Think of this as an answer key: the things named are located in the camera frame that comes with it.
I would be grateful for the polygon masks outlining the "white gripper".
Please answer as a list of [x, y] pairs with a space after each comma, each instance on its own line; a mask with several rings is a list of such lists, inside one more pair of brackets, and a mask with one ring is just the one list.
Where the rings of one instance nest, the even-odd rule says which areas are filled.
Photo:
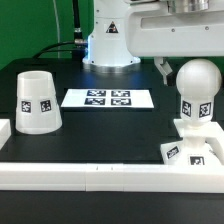
[[176, 73], [165, 57], [224, 56], [224, 0], [125, 0], [125, 35], [134, 56], [155, 57], [166, 86]]

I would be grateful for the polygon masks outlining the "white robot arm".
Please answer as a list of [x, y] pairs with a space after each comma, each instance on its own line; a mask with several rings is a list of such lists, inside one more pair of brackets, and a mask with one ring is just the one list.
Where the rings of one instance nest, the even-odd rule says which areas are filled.
[[116, 73], [151, 57], [164, 78], [173, 57], [224, 56], [224, 0], [93, 0], [87, 69]]

